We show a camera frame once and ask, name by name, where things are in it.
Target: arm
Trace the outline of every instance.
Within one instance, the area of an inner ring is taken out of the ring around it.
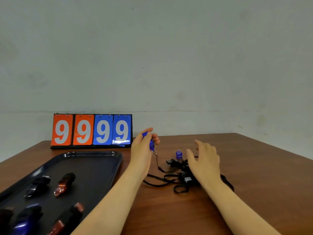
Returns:
[[[72,235],[117,235],[122,232],[139,186],[149,171],[150,140],[152,138],[155,145],[160,143],[157,134],[148,133],[143,139],[142,133],[152,130],[149,128],[138,134],[131,146],[131,161],[126,171]]]
[[[220,179],[219,156],[216,148],[195,140],[199,158],[187,150],[188,164],[193,175],[217,206],[234,235],[279,235],[271,225],[246,205]]]

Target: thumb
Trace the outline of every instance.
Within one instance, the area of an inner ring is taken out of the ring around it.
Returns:
[[[196,162],[194,154],[190,149],[187,149],[186,154],[187,154],[188,164]]]
[[[152,134],[151,132],[148,132],[147,135],[143,138],[142,143],[149,145],[151,138],[152,138]]]

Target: forearm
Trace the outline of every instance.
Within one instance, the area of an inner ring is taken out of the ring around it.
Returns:
[[[263,218],[247,206],[224,183],[214,189],[203,186],[234,235],[278,235]]]
[[[128,167],[72,235],[120,234],[140,184],[139,176]]]

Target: plastic tray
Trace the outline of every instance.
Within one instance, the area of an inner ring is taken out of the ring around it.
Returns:
[[[44,214],[34,235],[47,235],[60,213],[77,202],[85,207],[83,220],[111,189],[122,158],[121,153],[110,151],[69,152],[52,158],[0,193],[0,208],[14,208],[10,229],[0,233],[10,234],[17,214],[33,204],[41,205]],[[72,187],[56,198],[53,192],[58,181],[70,172],[76,175]],[[43,175],[51,176],[49,190],[34,198],[24,198],[33,179]]]

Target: hand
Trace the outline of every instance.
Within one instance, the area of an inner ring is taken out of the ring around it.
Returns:
[[[199,150],[199,158],[196,161],[192,151],[187,149],[189,168],[202,187],[215,188],[221,183],[219,156],[216,148],[198,140],[195,140],[195,143]]]
[[[149,148],[149,143],[151,139],[155,146],[160,143],[158,135],[151,133],[152,130],[153,128],[147,128],[141,131],[131,145],[131,162],[129,167],[133,169],[134,173],[139,175],[140,181],[145,179],[150,168],[152,152]],[[149,133],[143,138],[142,133],[147,131]]]

